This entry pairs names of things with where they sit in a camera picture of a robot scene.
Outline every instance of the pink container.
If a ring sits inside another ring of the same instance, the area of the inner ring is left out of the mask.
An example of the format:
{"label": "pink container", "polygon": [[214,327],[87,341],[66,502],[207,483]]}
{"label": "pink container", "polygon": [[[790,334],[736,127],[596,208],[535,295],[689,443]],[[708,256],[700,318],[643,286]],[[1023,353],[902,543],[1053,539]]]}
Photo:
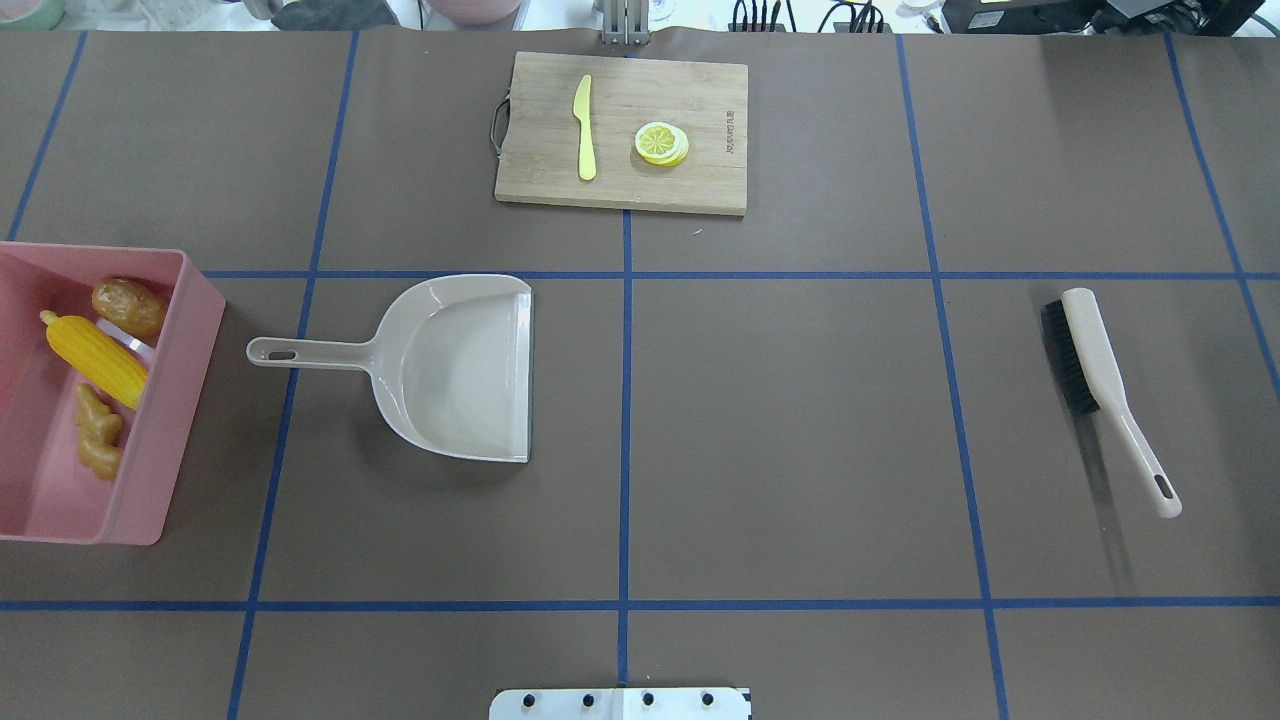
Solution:
{"label": "pink container", "polygon": [[[76,459],[72,393],[86,380],[49,348],[38,318],[96,320],[90,291],[111,275],[169,296],[138,411],[109,401],[124,418],[114,483]],[[225,305],[178,250],[0,242],[0,539],[160,539]]]}

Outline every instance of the metal bracket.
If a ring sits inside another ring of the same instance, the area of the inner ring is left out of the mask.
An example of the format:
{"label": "metal bracket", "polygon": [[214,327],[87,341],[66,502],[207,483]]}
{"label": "metal bracket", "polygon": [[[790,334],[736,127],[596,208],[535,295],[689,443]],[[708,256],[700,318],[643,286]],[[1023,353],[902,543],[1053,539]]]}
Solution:
{"label": "metal bracket", "polygon": [[649,0],[595,0],[595,6],[604,12],[600,42],[649,44]]}
{"label": "metal bracket", "polygon": [[489,720],[751,720],[746,688],[502,691]]}

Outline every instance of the hole in brush handle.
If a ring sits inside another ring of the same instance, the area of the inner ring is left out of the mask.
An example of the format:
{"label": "hole in brush handle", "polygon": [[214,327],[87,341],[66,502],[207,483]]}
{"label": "hole in brush handle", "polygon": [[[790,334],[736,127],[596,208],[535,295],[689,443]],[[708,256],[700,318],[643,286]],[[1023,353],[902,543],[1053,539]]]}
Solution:
{"label": "hole in brush handle", "polygon": [[1165,500],[1174,498],[1174,488],[1169,487],[1169,480],[1164,475],[1156,475],[1156,487],[1160,488],[1160,495],[1165,496]]}

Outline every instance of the blue grid line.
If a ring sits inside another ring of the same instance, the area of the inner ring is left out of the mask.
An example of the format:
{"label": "blue grid line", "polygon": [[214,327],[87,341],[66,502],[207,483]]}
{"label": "blue grid line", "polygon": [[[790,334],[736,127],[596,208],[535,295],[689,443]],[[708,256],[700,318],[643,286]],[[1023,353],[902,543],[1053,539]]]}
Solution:
{"label": "blue grid line", "polygon": [[227,279],[302,279],[310,277],[308,270],[201,270],[206,278]]}
{"label": "blue grid line", "polygon": [[614,612],[616,600],[259,601],[259,612]]}
{"label": "blue grid line", "polygon": [[54,138],[54,128],[58,127],[58,118],[63,114],[63,105],[67,104],[67,95],[72,91],[72,79],[76,78],[76,70],[79,68],[81,55],[84,54],[84,40],[88,37],[88,32],[81,31],[79,37],[76,40],[76,53],[72,54],[72,61],[67,65],[67,77],[63,78],[63,88],[58,92],[58,101],[54,102],[54,111],[49,114],[49,124],[45,126],[45,136],[40,138],[40,149],[36,151],[36,159],[31,163],[31,172],[27,174],[27,184],[22,188],[22,197],[18,200],[18,208],[13,213],[13,223],[9,225],[9,234],[5,236],[6,241],[15,240],[18,237],[18,227],[22,225],[22,217],[27,213],[27,201],[31,200],[32,191],[36,190],[36,177],[40,176],[40,167],[45,164],[45,152],[49,150],[49,142]]}
{"label": "blue grid line", "polygon": [[991,582],[987,577],[987,553],[982,542],[982,520],[978,512],[978,493],[973,486],[973,468],[969,462],[969,441],[964,427],[964,409],[960,405],[960,384],[956,379],[955,357],[951,352],[951,329],[947,322],[946,299],[942,295],[942,278],[938,272],[938,251],[933,238],[933,218],[929,211],[929,193],[924,182],[924,161],[920,156],[920,138],[915,124],[915,104],[911,101],[911,78],[906,65],[906,46],[902,36],[893,37],[897,44],[897,70],[902,82],[902,105],[906,111],[906,131],[911,142],[911,163],[915,167],[915,190],[920,201],[920,222],[924,227],[924,245],[929,255],[929,270],[933,274],[933,304],[938,314],[938,329],[942,333],[942,359],[947,370],[947,387],[951,393],[951,413],[956,429],[956,446],[960,454],[960,471],[964,477],[965,502],[969,506],[969,532],[973,538],[973,556],[978,569],[978,588],[982,593],[983,618],[987,625],[987,651],[991,657],[991,676],[995,685],[996,710],[1001,720],[1009,720],[1009,701],[1005,693],[1004,662],[1000,657],[1000,637],[996,632],[996,612],[991,607]]}
{"label": "blue grid line", "polygon": [[[525,279],[558,281],[1229,281],[1236,273],[1143,270],[205,270],[210,278],[248,279],[430,279],[457,273],[502,273]],[[1245,273],[1275,281],[1280,273]]]}
{"label": "blue grid line", "polygon": [[618,459],[618,687],[627,684],[631,601],[631,210],[622,211],[622,421]]}
{"label": "blue grid line", "polygon": [[1204,597],[1023,597],[992,601],[1000,610],[1044,610],[1079,607],[1280,607],[1276,596]]}
{"label": "blue grid line", "polygon": [[1280,400],[1280,372],[1276,370],[1275,356],[1271,355],[1271,346],[1267,345],[1267,336],[1262,329],[1262,319],[1258,316],[1258,309],[1253,304],[1253,293],[1249,291],[1249,281],[1244,274],[1244,264],[1240,261],[1240,252],[1235,247],[1231,227],[1226,222],[1226,211],[1222,210],[1222,200],[1217,195],[1217,183],[1213,182],[1213,173],[1208,169],[1208,159],[1204,158],[1199,132],[1196,131],[1196,118],[1192,117],[1192,105],[1187,99],[1187,87],[1183,85],[1183,70],[1178,64],[1174,36],[1167,31],[1165,32],[1165,51],[1169,54],[1169,69],[1174,74],[1174,87],[1178,88],[1178,101],[1183,106],[1183,118],[1187,120],[1187,132],[1192,140],[1192,150],[1196,151],[1196,161],[1199,163],[1201,174],[1204,176],[1204,187],[1208,190],[1208,197],[1213,202],[1217,227],[1222,231],[1226,252],[1231,256],[1231,266],[1235,268],[1235,277],[1240,283],[1240,295],[1244,296],[1244,307],[1249,311],[1249,320],[1253,323],[1253,333],[1258,340],[1258,350],[1262,351],[1262,361],[1267,366],[1267,374],[1271,375],[1271,389],[1275,391],[1276,400]]}
{"label": "blue grid line", "polygon": [[[248,602],[188,600],[5,600],[0,612],[243,612]],[[867,612],[896,610],[1280,607],[1280,596],[1133,596],[844,600],[260,600],[256,612]]]}
{"label": "blue grid line", "polygon": [[0,612],[243,612],[247,602],[186,600],[4,600]]}
{"label": "blue grid line", "polygon": [[823,612],[851,610],[982,610],[980,598],[884,600],[632,600],[631,610],[649,612]]}
{"label": "blue grid line", "polygon": [[527,281],[620,281],[617,270],[317,270],[321,279],[431,279],[458,273],[500,273]]}
{"label": "blue grid line", "polygon": [[[302,309],[298,314],[297,337],[306,337],[311,318],[311,300],[315,292],[316,269],[320,265],[320,252],[324,249],[324,231],[329,217],[329,199],[333,193],[333,178],[338,170],[338,154],[342,147],[342,131],[347,117],[347,100],[351,95],[351,79],[356,68],[356,51],[360,47],[360,32],[351,33],[351,47],[347,51],[347,70],[342,79],[342,94],[338,97],[338,114],[334,120],[333,142],[329,147],[329,165],[325,169],[324,190],[320,196],[320,210],[316,217],[316,233],[311,247],[311,263],[307,270],[307,286],[302,293]],[[253,575],[250,583],[248,607],[244,610],[244,626],[241,630],[241,644],[236,657],[236,674],[232,679],[230,700],[227,705],[228,720],[239,715],[241,693],[244,689],[244,673],[248,667],[248,651],[253,639],[256,606],[262,587],[262,569],[266,564],[266,547],[271,537],[271,519],[275,514],[275,498],[280,487],[280,471],[284,466],[284,448],[289,439],[289,421],[293,416],[293,398],[298,384],[298,372],[289,370],[289,382],[284,392],[284,406],[280,410],[280,428],[276,436],[275,457],[271,461],[271,478],[266,488],[266,502],[262,507],[262,525],[259,530],[257,551],[253,559]]]}

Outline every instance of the metal plate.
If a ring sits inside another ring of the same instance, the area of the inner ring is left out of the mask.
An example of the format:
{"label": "metal plate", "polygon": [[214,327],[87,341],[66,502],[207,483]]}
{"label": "metal plate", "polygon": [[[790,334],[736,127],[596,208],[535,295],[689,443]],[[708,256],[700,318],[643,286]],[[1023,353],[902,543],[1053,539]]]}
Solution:
{"label": "metal plate", "polygon": [[751,693],[736,688],[503,691],[489,720],[750,720]]}

